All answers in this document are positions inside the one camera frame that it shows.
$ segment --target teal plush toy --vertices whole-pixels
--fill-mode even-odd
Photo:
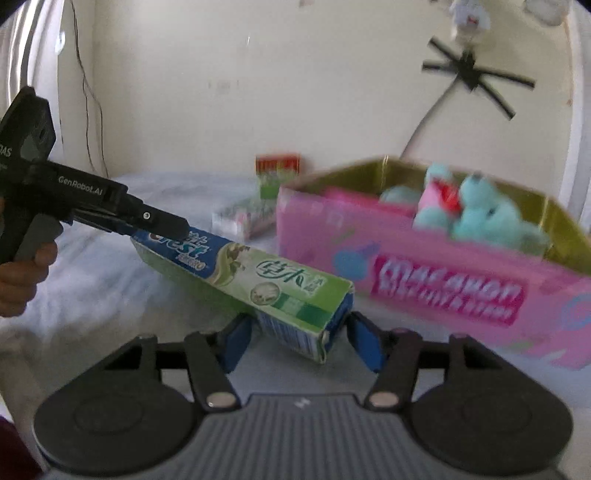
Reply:
[[[460,201],[464,210],[453,227],[452,238],[533,255],[543,255],[548,248],[548,235],[537,225],[523,221],[517,205],[487,179],[467,177],[460,186]]]
[[[466,209],[491,209],[500,196],[496,187],[482,175],[470,175],[460,185],[460,201]]]
[[[453,224],[453,218],[445,210],[439,207],[427,207],[417,212],[413,228],[437,230],[447,234],[452,230]]]
[[[419,190],[398,185],[384,190],[379,196],[379,201],[385,203],[401,203],[403,205],[418,205],[422,194]]]
[[[433,180],[443,180],[447,183],[453,183],[453,173],[447,166],[434,163],[425,173],[425,186],[429,185]]]

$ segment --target white bedsheet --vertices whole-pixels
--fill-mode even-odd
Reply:
[[[208,229],[213,209],[255,192],[253,180],[231,176],[143,174],[119,181],[146,203],[185,216],[203,229]],[[31,421],[37,406],[106,354],[138,333],[179,341],[229,320],[222,307],[200,302],[147,267],[127,237],[77,224],[66,227],[58,244],[59,259],[25,315],[0,319],[0,392],[33,451]],[[274,250],[273,237],[252,244]],[[433,340],[449,335],[433,323],[395,314],[364,298],[357,299],[356,308],[385,327],[410,327]],[[572,407],[575,431],[560,466],[573,480],[591,478],[591,367],[575,372],[504,356]],[[437,372],[421,374],[417,391],[437,379]],[[327,364],[318,366],[255,331],[231,380],[243,400],[255,392],[353,392],[363,397],[374,375],[344,336]],[[183,377],[173,375],[167,381],[188,393]]]

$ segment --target black x-shaped mount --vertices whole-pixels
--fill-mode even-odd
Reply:
[[[429,41],[429,46],[435,48],[441,54],[449,59],[447,63],[438,63],[434,61],[423,62],[423,70],[437,70],[439,72],[448,72],[456,74],[456,81],[462,81],[470,91],[477,87],[482,88],[486,94],[495,102],[507,115],[509,120],[515,116],[515,111],[505,102],[502,96],[490,86],[486,81],[482,80],[483,75],[490,75],[511,82],[519,83],[530,89],[535,87],[535,81],[526,77],[513,75],[512,73],[502,72],[500,70],[474,68],[476,59],[471,50],[464,50],[461,57],[458,57],[445,45],[443,45],[436,38]]]

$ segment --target pink box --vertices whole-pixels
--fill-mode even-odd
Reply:
[[[375,174],[379,163],[389,173]],[[397,173],[417,187],[423,172],[386,158],[283,186],[279,255],[348,278],[358,293],[490,346],[547,356],[568,368],[591,363],[591,248],[551,200],[497,182],[526,219],[539,220],[550,234],[549,256],[576,265],[579,273],[554,261],[416,231],[408,216],[321,195],[330,186],[377,194],[397,183]]]

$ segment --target cable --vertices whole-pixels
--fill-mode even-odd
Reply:
[[[70,5],[72,6],[72,13],[74,16],[74,44],[76,46],[76,60],[78,65],[80,66],[80,70],[82,71],[82,92],[84,93],[84,97],[86,99],[86,152],[88,153],[88,161],[90,162],[90,167],[94,173],[97,173],[94,164],[92,163],[92,158],[90,155],[90,145],[88,140],[88,132],[90,128],[90,119],[89,119],[89,111],[88,111],[88,93],[95,101],[96,106],[99,108],[99,116],[100,116],[100,157],[101,157],[101,164],[105,171],[105,175],[107,178],[109,177],[109,170],[107,169],[107,165],[105,162],[105,149],[103,145],[103,108],[99,102],[99,99],[96,97],[90,83],[88,83],[88,79],[86,78],[86,70],[82,63],[82,59],[80,58],[80,44],[79,44],[79,36],[78,36],[78,18],[76,16],[76,7],[74,7],[74,0],[70,0]]]
[[[414,129],[413,134],[408,139],[407,144],[402,149],[402,153],[399,156],[400,160],[402,160],[406,156],[406,153],[408,152],[408,150],[412,146],[412,144],[413,144],[415,138],[417,137],[417,135],[419,134],[419,132],[423,129],[423,127],[425,126],[425,124],[427,123],[429,118],[431,118],[433,113],[435,113],[435,110],[437,110],[437,108],[443,103],[445,98],[447,98],[449,96],[449,94],[452,92],[452,90],[456,87],[456,85],[459,83],[459,80],[460,80],[460,76],[458,75],[458,76],[456,76],[456,78],[453,79],[453,82],[450,84],[450,86],[447,87],[447,89],[443,92],[443,94],[441,94],[441,96],[437,99],[437,101],[433,104],[433,106],[427,111],[425,116],[418,123],[417,127]]]

